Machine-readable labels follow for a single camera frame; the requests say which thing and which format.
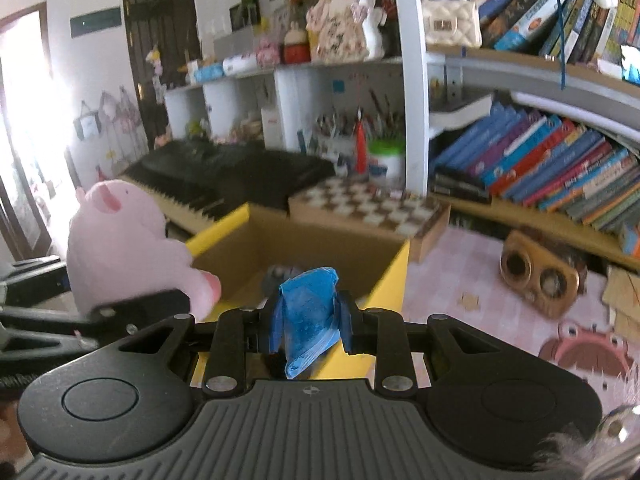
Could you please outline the blue plastic bag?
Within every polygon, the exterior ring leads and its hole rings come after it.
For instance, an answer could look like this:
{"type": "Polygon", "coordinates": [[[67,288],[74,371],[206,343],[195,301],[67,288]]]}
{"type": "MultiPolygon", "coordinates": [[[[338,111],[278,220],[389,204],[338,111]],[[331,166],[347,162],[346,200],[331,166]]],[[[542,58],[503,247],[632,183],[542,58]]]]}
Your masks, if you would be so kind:
{"type": "Polygon", "coordinates": [[[333,268],[317,268],[290,278],[280,287],[283,307],[285,376],[295,379],[340,340],[333,268]]]}

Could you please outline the pink plush pig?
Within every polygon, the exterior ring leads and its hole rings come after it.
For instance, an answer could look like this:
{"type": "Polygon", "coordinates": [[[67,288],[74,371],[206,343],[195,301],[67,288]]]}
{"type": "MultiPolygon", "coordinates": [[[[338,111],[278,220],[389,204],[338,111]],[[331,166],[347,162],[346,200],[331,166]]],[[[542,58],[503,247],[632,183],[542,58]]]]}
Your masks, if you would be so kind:
{"type": "Polygon", "coordinates": [[[76,190],[66,266],[78,311],[177,289],[198,321],[221,298],[218,276],[195,269],[186,244],[166,235],[166,219],[153,197],[123,180],[76,190]]]}

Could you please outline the grey purple toy truck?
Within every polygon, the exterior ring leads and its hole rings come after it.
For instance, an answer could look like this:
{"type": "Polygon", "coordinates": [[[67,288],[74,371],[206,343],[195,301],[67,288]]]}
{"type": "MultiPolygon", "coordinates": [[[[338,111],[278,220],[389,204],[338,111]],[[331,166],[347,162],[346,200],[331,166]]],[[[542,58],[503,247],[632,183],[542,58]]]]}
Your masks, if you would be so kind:
{"type": "Polygon", "coordinates": [[[296,276],[302,273],[303,270],[297,266],[279,266],[278,264],[270,266],[262,277],[260,289],[265,297],[269,297],[274,294],[283,283],[291,278],[296,278],[296,276]]]}

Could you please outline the yellow cardboard box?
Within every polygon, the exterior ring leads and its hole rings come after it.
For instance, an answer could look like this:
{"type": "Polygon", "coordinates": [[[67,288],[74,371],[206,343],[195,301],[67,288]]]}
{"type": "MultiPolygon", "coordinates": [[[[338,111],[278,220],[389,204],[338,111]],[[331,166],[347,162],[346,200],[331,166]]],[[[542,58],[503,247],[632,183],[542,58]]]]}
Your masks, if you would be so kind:
{"type": "Polygon", "coordinates": [[[200,270],[221,281],[222,297],[209,318],[234,308],[254,308],[267,298],[268,270],[332,268],[337,288],[361,309],[400,312],[404,303],[409,243],[342,226],[296,221],[282,211],[246,204],[186,242],[200,270]]]}

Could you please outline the pink checkered tablecloth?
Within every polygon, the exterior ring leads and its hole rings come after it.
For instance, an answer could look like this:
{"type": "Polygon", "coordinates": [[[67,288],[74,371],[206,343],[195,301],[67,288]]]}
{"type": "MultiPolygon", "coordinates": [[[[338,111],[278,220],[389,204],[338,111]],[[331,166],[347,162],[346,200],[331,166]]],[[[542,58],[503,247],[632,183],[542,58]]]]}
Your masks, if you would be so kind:
{"type": "Polygon", "coordinates": [[[534,356],[561,365],[600,396],[605,413],[639,400],[639,347],[614,330],[602,302],[608,280],[590,272],[587,293],[559,321],[545,318],[506,286],[499,272],[502,243],[448,228],[408,271],[402,315],[424,322],[443,313],[534,356]]]}

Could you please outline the wooden chessboard box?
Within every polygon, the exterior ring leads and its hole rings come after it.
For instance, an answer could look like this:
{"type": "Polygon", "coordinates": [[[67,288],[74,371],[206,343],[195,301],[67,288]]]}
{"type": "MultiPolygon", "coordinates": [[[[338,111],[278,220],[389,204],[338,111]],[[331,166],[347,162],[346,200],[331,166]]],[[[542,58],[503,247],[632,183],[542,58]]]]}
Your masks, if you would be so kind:
{"type": "Polygon", "coordinates": [[[409,260],[420,263],[446,230],[450,207],[431,197],[332,177],[288,199],[300,222],[409,241],[409,260]]]}

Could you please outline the black electronic keyboard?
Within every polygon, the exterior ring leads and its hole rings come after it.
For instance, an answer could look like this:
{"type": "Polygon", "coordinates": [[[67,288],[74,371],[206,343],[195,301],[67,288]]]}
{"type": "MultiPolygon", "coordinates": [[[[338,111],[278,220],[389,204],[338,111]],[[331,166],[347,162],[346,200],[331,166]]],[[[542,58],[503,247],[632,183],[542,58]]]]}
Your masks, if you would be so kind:
{"type": "Polygon", "coordinates": [[[119,177],[149,193],[178,229],[196,234],[249,203],[288,210],[288,199],[334,176],[316,156],[254,144],[171,141],[119,177]]]}

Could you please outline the wooden retro speaker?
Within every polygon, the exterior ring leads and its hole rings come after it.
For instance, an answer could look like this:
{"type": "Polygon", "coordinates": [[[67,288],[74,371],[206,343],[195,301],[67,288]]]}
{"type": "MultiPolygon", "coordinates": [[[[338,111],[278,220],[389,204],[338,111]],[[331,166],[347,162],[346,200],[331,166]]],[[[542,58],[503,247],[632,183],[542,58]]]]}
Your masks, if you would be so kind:
{"type": "Polygon", "coordinates": [[[587,265],[572,248],[535,230],[512,230],[500,257],[503,281],[537,311],[559,320],[586,292],[587,265]]]}

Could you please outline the red bottle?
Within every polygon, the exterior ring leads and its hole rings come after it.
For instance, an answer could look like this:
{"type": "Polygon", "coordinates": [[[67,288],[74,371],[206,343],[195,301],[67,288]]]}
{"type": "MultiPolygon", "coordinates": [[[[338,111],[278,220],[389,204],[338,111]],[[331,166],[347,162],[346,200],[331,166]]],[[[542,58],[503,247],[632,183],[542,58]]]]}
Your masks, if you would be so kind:
{"type": "Polygon", "coordinates": [[[363,109],[361,107],[357,110],[356,122],[355,122],[355,138],[356,138],[356,174],[365,174],[368,169],[367,154],[368,154],[368,142],[367,131],[364,128],[363,122],[363,109]]]}

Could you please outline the green lid white jar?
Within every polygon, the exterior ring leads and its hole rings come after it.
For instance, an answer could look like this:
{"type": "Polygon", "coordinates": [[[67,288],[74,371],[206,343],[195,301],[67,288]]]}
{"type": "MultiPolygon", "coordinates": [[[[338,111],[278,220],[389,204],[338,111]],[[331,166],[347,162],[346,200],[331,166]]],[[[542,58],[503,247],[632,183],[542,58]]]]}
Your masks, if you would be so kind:
{"type": "Polygon", "coordinates": [[[375,139],[368,144],[369,179],[378,186],[402,188],[406,176],[405,142],[375,139]]]}

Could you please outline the row of leaning books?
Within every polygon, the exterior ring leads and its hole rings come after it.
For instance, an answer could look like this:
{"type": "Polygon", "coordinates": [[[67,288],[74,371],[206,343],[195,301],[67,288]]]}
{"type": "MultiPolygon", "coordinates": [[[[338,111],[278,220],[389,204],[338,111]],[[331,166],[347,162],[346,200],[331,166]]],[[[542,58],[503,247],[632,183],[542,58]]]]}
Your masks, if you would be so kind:
{"type": "Polygon", "coordinates": [[[495,208],[585,247],[639,257],[639,148],[613,133],[501,103],[442,136],[430,190],[495,208]]]}

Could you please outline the white bookshelf unit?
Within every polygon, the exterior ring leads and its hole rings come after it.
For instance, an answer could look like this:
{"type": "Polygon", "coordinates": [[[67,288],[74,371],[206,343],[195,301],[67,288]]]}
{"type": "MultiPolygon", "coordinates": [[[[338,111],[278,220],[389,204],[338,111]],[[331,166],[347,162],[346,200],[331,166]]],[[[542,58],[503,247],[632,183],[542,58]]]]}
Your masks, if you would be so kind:
{"type": "Polygon", "coordinates": [[[524,105],[638,141],[639,89],[633,84],[521,53],[444,47],[419,53],[417,24],[411,15],[405,27],[410,38],[398,58],[278,65],[170,90],[165,105],[171,132],[183,139],[189,122],[205,119],[214,139],[224,140],[242,119],[257,117],[267,122],[270,148],[296,152],[298,136],[311,132],[317,116],[359,107],[372,112],[390,98],[405,115],[406,185],[417,193],[428,188],[431,140],[445,129],[436,117],[437,93],[456,105],[474,91],[508,92],[524,105]]]}

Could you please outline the floral pig ornament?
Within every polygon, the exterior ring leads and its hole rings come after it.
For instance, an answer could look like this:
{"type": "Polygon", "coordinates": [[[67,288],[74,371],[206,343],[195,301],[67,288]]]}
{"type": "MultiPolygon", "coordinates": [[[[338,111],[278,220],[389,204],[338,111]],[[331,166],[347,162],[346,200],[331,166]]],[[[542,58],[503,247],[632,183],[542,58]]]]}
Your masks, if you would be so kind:
{"type": "Polygon", "coordinates": [[[380,28],[385,22],[386,12],[376,0],[318,0],[306,15],[314,38],[312,59],[347,64],[384,58],[380,28]]]}

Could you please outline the cream quilted handbag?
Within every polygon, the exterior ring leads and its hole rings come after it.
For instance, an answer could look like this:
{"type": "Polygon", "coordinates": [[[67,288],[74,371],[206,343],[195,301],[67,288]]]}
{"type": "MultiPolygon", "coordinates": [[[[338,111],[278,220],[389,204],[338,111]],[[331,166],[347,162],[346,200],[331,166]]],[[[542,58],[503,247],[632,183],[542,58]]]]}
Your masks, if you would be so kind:
{"type": "Polygon", "coordinates": [[[483,38],[480,14],[471,0],[422,0],[425,43],[428,46],[479,49],[483,38]]]}

